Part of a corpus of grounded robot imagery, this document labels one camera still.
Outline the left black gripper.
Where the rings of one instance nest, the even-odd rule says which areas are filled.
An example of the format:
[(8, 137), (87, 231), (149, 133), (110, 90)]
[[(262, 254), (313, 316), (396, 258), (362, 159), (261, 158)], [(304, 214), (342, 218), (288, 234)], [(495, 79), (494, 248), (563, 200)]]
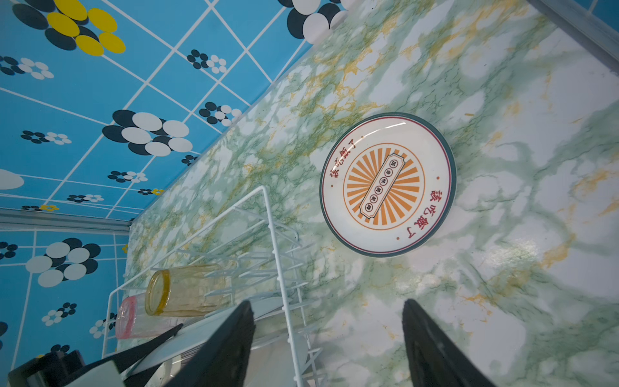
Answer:
[(170, 340), (183, 323), (134, 348), (85, 364), (79, 351), (50, 352), (34, 358), (8, 374), (9, 386), (121, 386), (121, 372), (141, 361)]

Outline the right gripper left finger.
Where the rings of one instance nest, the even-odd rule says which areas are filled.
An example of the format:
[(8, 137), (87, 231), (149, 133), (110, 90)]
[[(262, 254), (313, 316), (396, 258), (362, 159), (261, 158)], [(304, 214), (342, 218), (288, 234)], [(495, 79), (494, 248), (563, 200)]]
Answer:
[(242, 386), (256, 330), (249, 301), (242, 302), (168, 386)]

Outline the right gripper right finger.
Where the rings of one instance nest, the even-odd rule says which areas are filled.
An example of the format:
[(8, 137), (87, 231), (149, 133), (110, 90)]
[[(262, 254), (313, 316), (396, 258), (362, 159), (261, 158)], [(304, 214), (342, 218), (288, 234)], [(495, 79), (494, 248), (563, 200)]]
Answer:
[(404, 303), (402, 329), (414, 386), (494, 387), (413, 299)]

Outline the white wire dish rack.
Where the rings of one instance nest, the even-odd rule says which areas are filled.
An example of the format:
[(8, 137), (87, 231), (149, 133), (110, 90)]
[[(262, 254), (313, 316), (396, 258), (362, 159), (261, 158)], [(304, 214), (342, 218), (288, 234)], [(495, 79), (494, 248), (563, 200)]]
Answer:
[[(254, 318), (256, 330), (242, 386), (324, 386), (327, 379), (317, 367), (322, 348), (312, 345), (310, 336), (314, 328), (306, 321), (305, 307), (311, 300), (301, 294), (305, 282), (299, 271), (306, 265), (301, 250), (298, 233), (274, 219), (267, 190), (261, 186), (169, 251), (160, 253), (122, 284), (120, 290), (124, 299), (146, 294), (148, 283), (158, 270), (218, 264), (228, 281), (222, 293), (230, 297), (230, 305), (204, 316), (174, 318), (188, 326), (250, 299), (281, 297), (281, 311)], [(105, 352), (101, 359), (156, 337), (118, 340), (115, 336), (119, 350)], [(121, 372), (121, 385), (168, 386), (203, 345), (129, 376), (138, 361)]]

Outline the green rimmed white plate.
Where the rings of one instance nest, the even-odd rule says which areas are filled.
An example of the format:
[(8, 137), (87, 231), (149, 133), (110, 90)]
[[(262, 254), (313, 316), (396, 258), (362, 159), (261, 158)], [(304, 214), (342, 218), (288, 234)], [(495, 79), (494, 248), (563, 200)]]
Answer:
[[(254, 298), (250, 299), (250, 303), (255, 319), (266, 316), (266, 314), (273, 311), (281, 311), (283, 307), (281, 297)], [(177, 335), (167, 340), (134, 366), (128, 375), (132, 376), (138, 372), (150, 369), (153, 366), (158, 366), (175, 356), (206, 343), (235, 309), (236, 307), (227, 308), (217, 314), (213, 314), (198, 322), (182, 327), (182, 329), (177, 332)]]

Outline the orange sunburst plate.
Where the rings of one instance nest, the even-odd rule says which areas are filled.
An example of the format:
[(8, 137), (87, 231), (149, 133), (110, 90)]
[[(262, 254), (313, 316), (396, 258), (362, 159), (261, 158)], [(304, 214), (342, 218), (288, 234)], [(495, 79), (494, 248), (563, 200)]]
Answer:
[(442, 133), (412, 114), (376, 114), (353, 125), (327, 154), (319, 201), (347, 248), (388, 258), (421, 247), (445, 222), (457, 188)]

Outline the pink glass cup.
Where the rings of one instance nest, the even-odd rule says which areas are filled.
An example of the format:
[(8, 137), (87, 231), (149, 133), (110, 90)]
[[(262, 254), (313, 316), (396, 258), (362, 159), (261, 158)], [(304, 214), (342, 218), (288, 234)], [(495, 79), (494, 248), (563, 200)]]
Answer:
[(156, 337), (182, 323), (179, 318), (149, 315), (145, 298), (146, 294), (141, 293), (123, 300), (115, 326), (118, 340)]

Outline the yellow glass cup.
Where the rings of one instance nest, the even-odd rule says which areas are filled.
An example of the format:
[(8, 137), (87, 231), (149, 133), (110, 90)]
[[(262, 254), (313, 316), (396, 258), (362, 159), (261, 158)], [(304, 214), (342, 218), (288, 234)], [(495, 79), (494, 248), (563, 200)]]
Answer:
[(199, 317), (230, 305), (222, 292), (228, 281), (218, 264), (194, 264), (156, 271), (145, 295), (151, 316)]

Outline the right aluminium frame post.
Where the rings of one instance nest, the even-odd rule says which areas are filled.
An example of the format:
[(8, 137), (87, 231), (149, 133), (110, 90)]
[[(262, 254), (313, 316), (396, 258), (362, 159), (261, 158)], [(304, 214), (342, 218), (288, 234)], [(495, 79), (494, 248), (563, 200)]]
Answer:
[(618, 75), (617, 0), (528, 0), (528, 3)]

